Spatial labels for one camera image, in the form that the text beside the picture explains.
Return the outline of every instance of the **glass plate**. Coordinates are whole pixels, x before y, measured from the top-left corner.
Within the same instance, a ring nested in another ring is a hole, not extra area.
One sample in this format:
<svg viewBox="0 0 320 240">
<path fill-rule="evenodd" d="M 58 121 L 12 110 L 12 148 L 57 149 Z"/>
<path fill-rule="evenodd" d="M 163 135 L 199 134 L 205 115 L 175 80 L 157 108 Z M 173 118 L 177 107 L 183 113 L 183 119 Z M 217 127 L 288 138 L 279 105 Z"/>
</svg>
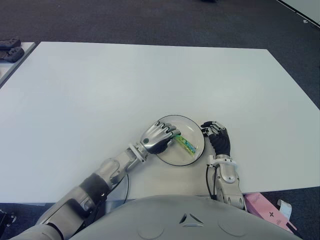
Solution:
<svg viewBox="0 0 320 240">
<path fill-rule="evenodd" d="M 195 154 L 190 155 L 176 140 L 168 143 L 167 149 L 157 156 L 167 164 L 186 166 L 194 163 L 205 149 L 205 138 L 199 126 L 191 119 L 180 115 L 169 115 L 159 119 L 160 122 L 169 123 L 180 130 L 181 136 L 195 148 Z"/>
</svg>

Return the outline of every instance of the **pink box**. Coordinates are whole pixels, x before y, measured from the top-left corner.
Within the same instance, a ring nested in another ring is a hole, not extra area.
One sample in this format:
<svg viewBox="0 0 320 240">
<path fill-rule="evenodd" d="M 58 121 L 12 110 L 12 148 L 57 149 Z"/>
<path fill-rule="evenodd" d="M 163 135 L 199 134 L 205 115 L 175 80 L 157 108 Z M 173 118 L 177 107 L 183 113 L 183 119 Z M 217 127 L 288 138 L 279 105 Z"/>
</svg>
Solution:
<svg viewBox="0 0 320 240">
<path fill-rule="evenodd" d="M 297 230 L 296 227 L 260 192 L 247 194 L 244 196 L 244 199 L 249 213 L 267 220 L 291 233 L 292 231 L 287 227 L 287 223 Z"/>
</svg>

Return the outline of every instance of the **green object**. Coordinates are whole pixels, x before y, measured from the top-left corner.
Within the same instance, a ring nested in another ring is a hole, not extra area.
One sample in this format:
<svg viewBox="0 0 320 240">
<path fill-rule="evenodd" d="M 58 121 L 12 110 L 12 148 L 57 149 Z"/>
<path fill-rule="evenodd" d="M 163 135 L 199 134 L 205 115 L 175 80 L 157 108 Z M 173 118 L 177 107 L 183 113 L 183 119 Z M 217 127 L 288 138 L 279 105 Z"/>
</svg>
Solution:
<svg viewBox="0 0 320 240">
<path fill-rule="evenodd" d="M 182 146 L 191 156 L 194 156 L 196 153 L 196 148 L 183 136 L 176 135 L 174 139 L 177 141 L 180 146 Z"/>
</svg>

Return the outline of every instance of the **black controller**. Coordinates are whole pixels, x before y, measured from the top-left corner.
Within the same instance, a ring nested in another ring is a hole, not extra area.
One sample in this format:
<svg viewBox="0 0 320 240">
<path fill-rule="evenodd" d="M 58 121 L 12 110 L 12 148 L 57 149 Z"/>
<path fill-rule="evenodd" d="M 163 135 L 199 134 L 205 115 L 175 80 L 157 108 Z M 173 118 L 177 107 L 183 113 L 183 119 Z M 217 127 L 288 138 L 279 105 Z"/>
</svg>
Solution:
<svg viewBox="0 0 320 240">
<path fill-rule="evenodd" d="M 8 40 L 0 40 L 0 49 L 12 49 L 21 46 L 19 38 L 14 37 Z"/>
<path fill-rule="evenodd" d="M 21 47 L 14 47 L 10 50 L 0 50 L 0 60 L 4 60 L 9 63 L 15 63 L 24 54 L 25 51 Z"/>
</svg>

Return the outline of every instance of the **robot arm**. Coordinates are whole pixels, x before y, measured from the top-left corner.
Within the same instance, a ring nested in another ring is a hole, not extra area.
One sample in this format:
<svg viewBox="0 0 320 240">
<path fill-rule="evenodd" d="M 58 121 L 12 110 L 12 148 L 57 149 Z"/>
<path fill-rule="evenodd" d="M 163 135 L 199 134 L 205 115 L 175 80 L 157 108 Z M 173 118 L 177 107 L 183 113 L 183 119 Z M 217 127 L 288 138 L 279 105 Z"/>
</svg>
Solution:
<svg viewBox="0 0 320 240">
<path fill-rule="evenodd" d="M 164 122 L 155 122 L 144 132 L 140 141 L 118 156 L 105 160 L 99 169 L 73 188 L 49 208 L 37 221 L 12 240 L 67 240 L 85 228 L 84 221 L 107 199 L 108 194 L 148 154 L 163 152 L 168 142 L 180 131 Z"/>
<path fill-rule="evenodd" d="M 202 132 L 210 140 L 215 157 L 209 155 L 208 167 L 215 168 L 213 182 L 217 194 L 214 199 L 247 210 L 244 196 L 239 188 L 237 164 L 230 157 L 230 139 L 227 129 L 217 121 L 207 121 L 201 125 Z"/>
</svg>

